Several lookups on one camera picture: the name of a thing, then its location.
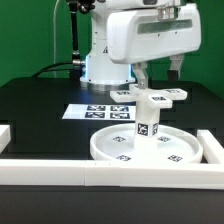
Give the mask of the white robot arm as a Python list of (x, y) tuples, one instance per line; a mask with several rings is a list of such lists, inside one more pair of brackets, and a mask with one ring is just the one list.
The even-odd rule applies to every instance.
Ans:
[(81, 84), (94, 90), (147, 82), (149, 61), (168, 57), (172, 81), (184, 55), (201, 44), (197, 5), (189, 0), (96, 0), (91, 12), (91, 50)]

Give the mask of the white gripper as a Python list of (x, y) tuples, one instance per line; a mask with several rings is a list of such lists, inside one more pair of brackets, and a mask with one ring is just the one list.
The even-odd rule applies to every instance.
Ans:
[(201, 44), (200, 15), (195, 3), (107, 3), (107, 47), (110, 59), (133, 64), (140, 89), (148, 88), (149, 61), (170, 57), (169, 80), (180, 78), (183, 53)]

